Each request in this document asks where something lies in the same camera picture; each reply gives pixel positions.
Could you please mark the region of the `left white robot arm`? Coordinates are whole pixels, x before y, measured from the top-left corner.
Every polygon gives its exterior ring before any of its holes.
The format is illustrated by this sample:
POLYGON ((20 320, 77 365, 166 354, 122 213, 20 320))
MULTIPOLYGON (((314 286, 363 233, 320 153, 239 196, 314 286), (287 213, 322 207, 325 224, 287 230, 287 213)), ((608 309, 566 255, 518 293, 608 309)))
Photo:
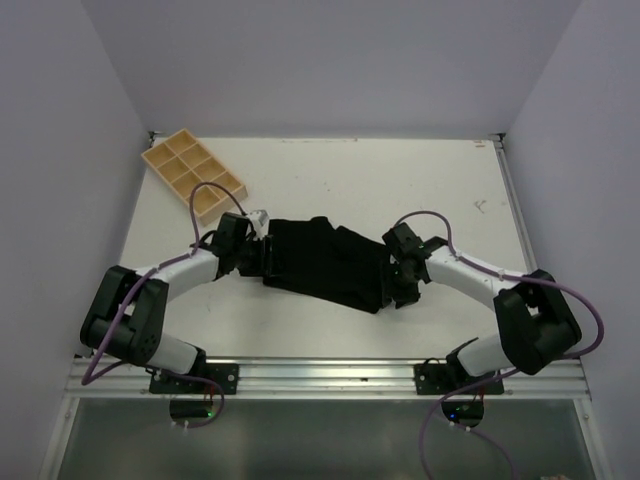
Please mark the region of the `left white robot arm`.
POLYGON ((218 228, 189 251, 157 266, 105 273, 80 330, 80 341, 122 363, 172 372, 185 392, 201 390, 208 379, 206 353, 164 332, 166 307, 177 297, 236 270, 260 276, 268 270, 269 216, 225 213, 218 228))

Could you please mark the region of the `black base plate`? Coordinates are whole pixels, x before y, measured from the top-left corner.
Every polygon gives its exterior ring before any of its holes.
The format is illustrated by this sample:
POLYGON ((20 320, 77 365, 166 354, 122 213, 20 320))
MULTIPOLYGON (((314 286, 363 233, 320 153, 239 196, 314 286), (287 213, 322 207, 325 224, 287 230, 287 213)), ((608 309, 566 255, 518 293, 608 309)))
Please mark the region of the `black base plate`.
POLYGON ((240 379, 237 363, 206 363, 200 373, 181 375, 161 370, 151 377, 149 392, 157 395, 235 395, 240 379))
POLYGON ((486 383, 465 391, 465 394, 502 395, 505 392, 503 381, 497 380, 497 376, 497 372, 490 372, 480 377, 472 377, 464 371, 457 372, 453 367, 442 363, 424 362, 413 366, 416 394, 421 396, 443 396, 480 381, 486 383))

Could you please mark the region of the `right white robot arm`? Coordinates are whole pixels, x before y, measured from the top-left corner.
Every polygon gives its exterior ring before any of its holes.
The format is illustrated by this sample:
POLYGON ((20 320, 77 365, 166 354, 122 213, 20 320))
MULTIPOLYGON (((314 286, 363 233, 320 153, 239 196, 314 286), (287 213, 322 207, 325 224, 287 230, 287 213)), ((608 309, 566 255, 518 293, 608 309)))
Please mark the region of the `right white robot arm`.
POLYGON ((384 274, 383 304, 397 309, 420 299, 419 284, 448 286, 489 308, 498 333, 474 338, 446 357, 445 379, 451 389, 468 392, 481 376, 516 368, 535 375, 560 359, 582 339, 582 331, 554 279, 543 270, 509 280, 478 269, 451 252, 441 237, 422 240, 401 223, 383 235, 391 260, 384 274))

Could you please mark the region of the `black underwear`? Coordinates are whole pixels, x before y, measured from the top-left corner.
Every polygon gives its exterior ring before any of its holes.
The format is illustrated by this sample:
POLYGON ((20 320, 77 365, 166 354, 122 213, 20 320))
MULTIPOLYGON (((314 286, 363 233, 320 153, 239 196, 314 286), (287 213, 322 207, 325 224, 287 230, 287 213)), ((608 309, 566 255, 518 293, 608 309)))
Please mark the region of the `black underwear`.
POLYGON ((382 243, 324 216, 310 220, 273 219, 274 285, 375 314, 380 309, 383 262, 390 257, 382 243))

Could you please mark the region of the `wooden compartment tray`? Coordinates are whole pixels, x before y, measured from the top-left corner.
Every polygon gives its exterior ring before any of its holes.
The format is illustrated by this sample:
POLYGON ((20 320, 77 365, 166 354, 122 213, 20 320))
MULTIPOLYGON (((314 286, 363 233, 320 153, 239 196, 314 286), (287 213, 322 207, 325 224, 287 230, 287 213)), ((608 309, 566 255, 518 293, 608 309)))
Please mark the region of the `wooden compartment tray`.
MULTIPOLYGON (((186 128, 154 144, 141 156, 186 206, 193 189, 203 182, 221 185, 238 202, 249 196, 245 183, 186 128)), ((234 206, 233 199, 218 187, 204 186, 195 193, 195 217, 202 226, 211 224, 234 206)))

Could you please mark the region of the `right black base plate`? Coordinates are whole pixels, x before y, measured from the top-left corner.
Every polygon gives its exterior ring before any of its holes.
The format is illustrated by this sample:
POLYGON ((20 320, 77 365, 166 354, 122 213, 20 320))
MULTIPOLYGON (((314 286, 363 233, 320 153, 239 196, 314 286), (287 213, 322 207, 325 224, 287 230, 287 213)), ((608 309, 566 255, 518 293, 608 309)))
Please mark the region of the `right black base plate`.
POLYGON ((503 381, 497 380, 497 376, 497 372, 490 372, 480 377, 472 377, 464 371, 457 372, 453 367, 442 363, 424 362, 413 366, 416 394, 421 396, 443 396, 480 381, 486 383, 465 391, 465 394, 502 395, 505 392, 503 381))

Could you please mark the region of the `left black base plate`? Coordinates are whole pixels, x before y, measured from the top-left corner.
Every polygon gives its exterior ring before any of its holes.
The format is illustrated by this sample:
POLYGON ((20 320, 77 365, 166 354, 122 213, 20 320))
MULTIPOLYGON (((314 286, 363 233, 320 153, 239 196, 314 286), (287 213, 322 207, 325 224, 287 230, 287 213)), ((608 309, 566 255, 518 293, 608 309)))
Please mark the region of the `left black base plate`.
POLYGON ((200 373, 181 375, 161 370, 151 377, 149 392, 157 395, 235 395, 240 379, 237 363, 206 363, 200 373))

